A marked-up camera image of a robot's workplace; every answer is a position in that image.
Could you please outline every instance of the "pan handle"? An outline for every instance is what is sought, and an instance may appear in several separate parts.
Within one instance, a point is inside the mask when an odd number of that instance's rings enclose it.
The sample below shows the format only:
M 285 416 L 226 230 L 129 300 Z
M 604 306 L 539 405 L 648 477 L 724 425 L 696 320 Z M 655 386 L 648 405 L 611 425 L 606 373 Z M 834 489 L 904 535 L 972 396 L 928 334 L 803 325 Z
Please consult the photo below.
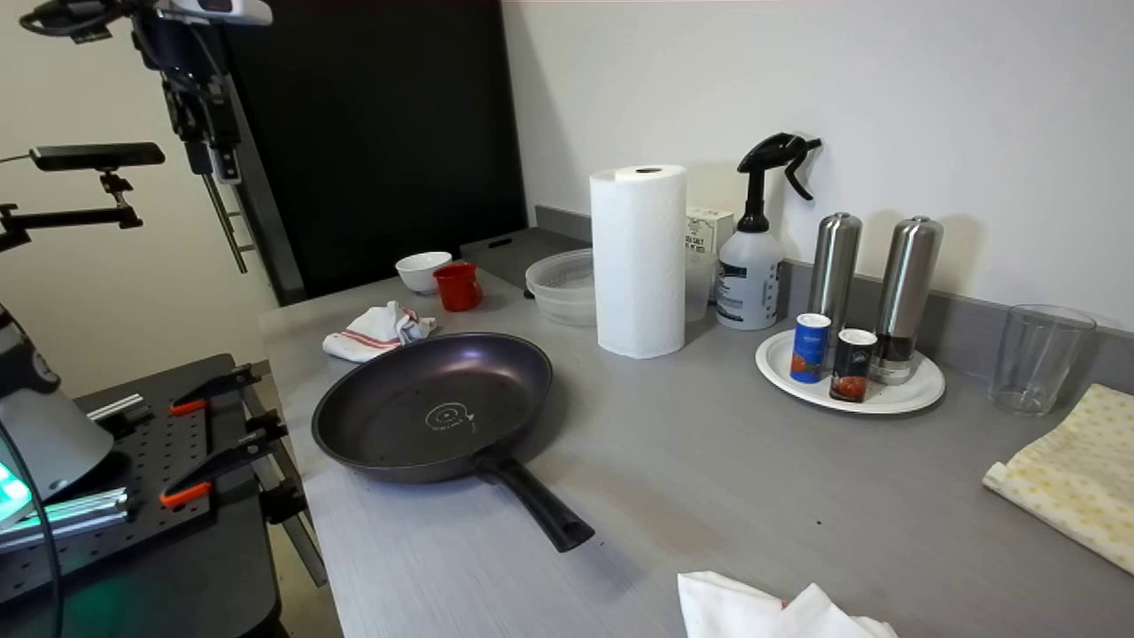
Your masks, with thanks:
M 585 526 L 565 500 L 557 500 L 542 481 L 534 481 L 534 474 L 513 457 L 481 461 L 481 472 L 489 477 L 500 477 L 529 508 L 529 513 L 539 522 L 539 527 L 559 552 L 571 552 L 574 547 L 594 535 L 591 526 Z

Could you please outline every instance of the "cloth towel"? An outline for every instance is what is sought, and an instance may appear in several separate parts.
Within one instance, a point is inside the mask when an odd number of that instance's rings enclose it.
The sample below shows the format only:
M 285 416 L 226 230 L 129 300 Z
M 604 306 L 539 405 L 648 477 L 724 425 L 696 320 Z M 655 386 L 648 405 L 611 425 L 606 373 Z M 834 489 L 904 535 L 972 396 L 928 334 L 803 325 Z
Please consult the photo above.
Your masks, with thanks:
M 1087 386 L 1043 439 L 987 487 L 1134 575 L 1134 396 Z
M 435 334 L 435 320 L 402 317 L 396 300 L 374 306 L 340 334 L 322 338 L 322 351 L 343 361 L 374 361 L 402 345 Z
M 891 623 L 847 615 L 819 586 L 788 607 L 716 571 L 676 575 L 687 638 L 896 638 Z

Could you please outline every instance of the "red cup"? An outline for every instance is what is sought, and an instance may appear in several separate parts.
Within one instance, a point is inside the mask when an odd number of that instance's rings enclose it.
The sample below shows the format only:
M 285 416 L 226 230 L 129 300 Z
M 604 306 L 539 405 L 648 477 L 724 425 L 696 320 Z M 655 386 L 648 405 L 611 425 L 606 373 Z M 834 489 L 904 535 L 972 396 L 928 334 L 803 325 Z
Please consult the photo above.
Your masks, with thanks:
M 474 282 L 474 265 L 470 263 L 448 263 L 434 268 L 441 306 L 448 311 L 469 311 L 481 300 L 481 286 Z

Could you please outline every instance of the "white wall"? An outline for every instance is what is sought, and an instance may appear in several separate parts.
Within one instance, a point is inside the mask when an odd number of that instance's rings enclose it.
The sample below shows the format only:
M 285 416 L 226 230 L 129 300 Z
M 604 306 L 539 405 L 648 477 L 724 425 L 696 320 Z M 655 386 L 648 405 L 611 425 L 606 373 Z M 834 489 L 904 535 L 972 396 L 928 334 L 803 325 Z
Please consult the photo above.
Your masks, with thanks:
M 790 126 L 826 143 L 814 207 L 769 210 L 793 260 L 847 210 L 879 278 L 925 211 L 938 291 L 1134 329 L 1130 0 L 507 0 L 507 35 L 534 207 L 587 211 L 587 174 L 676 158 L 692 203 L 739 210 L 739 143 Z
M 202 354 L 262 359 L 259 278 L 236 278 L 219 223 L 170 131 L 161 78 L 141 72 L 124 20 L 110 41 L 73 46 L 17 28 L 38 0 L 0 5 L 0 155 L 32 144 L 161 143 L 164 165 L 121 170 L 141 230 L 38 230 L 0 255 L 0 300 L 25 321 L 72 393 Z M 0 203 L 23 211 L 110 207 L 96 174 L 0 163 Z

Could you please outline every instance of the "black cabinet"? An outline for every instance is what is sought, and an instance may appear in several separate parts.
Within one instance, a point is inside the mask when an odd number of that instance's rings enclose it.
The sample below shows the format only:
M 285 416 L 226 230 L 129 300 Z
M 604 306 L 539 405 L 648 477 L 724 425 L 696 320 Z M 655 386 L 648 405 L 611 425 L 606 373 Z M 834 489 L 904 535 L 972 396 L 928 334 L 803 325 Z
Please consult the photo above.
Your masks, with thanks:
M 278 296 L 526 226 L 500 0 L 272 0 L 219 35 Z

